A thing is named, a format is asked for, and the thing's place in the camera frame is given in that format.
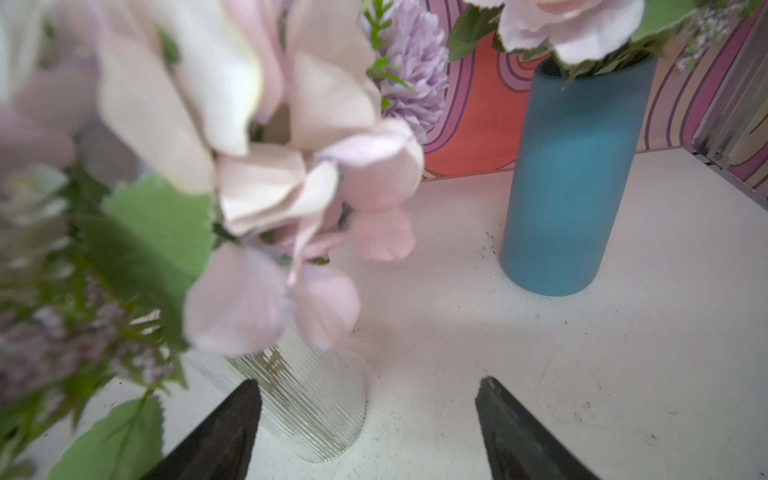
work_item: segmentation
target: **cream flower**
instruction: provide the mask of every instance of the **cream flower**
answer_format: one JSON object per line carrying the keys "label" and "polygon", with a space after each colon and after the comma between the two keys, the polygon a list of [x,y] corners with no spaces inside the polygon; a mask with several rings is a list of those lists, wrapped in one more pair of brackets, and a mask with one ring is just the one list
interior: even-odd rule
{"label": "cream flower", "polygon": [[643,19],[645,0],[468,0],[504,5],[498,36],[507,51],[549,40],[558,57],[576,65],[600,60],[622,46]]}

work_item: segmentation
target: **white table surface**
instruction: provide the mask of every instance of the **white table surface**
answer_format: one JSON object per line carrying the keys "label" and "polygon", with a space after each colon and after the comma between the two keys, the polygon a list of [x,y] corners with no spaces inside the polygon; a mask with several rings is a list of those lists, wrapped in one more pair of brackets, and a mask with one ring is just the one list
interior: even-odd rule
{"label": "white table surface", "polygon": [[[248,478],[490,478],[487,375],[603,479],[768,475],[768,212],[683,150],[638,155],[598,278],[549,298],[498,265],[511,177],[424,184],[402,263],[333,257],[364,305],[341,349],[366,384],[362,432],[313,465],[261,431]],[[223,399],[188,376],[164,400],[166,450]],[[84,426],[137,394],[113,382]],[[40,478],[69,441],[58,425],[30,448]]]}

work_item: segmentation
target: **glass vase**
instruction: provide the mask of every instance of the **glass vase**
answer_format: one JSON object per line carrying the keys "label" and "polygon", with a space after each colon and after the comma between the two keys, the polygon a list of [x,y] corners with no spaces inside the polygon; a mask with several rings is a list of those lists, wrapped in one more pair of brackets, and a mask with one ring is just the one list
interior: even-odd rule
{"label": "glass vase", "polygon": [[186,363],[229,394],[259,382],[266,429],[308,462],[328,462],[355,442],[366,395],[352,367],[335,352],[310,348],[290,327],[274,347],[237,358],[190,352]]}

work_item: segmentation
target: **matte vase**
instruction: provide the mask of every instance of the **matte vase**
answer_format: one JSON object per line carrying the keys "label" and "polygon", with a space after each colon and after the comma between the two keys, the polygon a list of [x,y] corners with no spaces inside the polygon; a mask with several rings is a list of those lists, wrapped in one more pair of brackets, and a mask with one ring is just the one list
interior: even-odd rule
{"label": "matte vase", "polygon": [[519,286],[547,296],[597,276],[637,147],[656,58],[565,86],[552,60],[531,84],[501,250]]}

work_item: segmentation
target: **small lilac flower cluster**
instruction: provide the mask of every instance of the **small lilac flower cluster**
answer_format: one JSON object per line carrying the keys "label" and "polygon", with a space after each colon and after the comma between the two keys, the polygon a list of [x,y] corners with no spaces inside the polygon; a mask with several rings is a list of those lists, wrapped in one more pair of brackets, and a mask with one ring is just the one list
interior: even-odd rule
{"label": "small lilac flower cluster", "polygon": [[[53,306],[38,308],[26,319],[11,311],[0,313],[0,409],[72,377],[79,369],[117,374],[146,385],[167,378],[173,369],[154,342],[122,339],[132,318],[110,302],[94,277],[86,276],[85,307],[94,312],[88,322],[70,324]],[[46,396],[45,410],[60,401]]]}
{"label": "small lilac flower cluster", "polygon": [[711,2],[694,12],[693,35],[685,52],[677,59],[679,71],[690,71],[698,65],[711,45],[721,43],[733,31],[734,19],[749,5],[749,0]]}

